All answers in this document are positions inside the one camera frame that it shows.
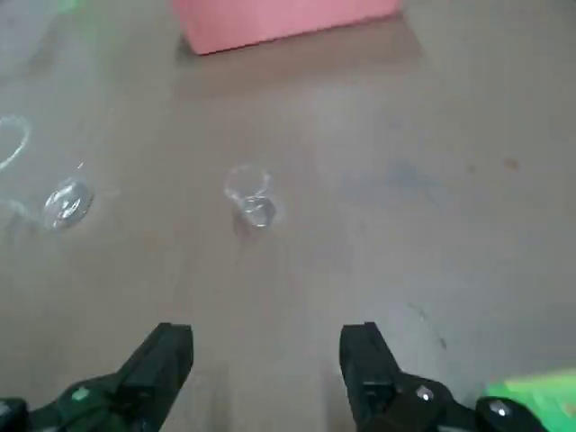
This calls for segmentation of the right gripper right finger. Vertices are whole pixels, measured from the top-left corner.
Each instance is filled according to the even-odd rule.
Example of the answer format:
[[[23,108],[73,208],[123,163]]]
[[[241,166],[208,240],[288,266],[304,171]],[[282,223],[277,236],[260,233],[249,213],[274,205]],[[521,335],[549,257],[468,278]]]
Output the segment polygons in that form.
[[[357,431],[534,431],[536,416],[508,398],[457,402],[441,382],[401,370],[376,324],[345,325],[339,363]]]

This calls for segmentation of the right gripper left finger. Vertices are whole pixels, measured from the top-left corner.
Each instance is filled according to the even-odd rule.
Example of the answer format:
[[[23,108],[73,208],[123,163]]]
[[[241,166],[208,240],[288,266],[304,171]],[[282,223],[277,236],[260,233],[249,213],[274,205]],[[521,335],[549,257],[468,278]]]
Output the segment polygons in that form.
[[[114,373],[75,382],[31,410],[1,399],[3,431],[159,431],[194,364],[192,327],[158,324]]]

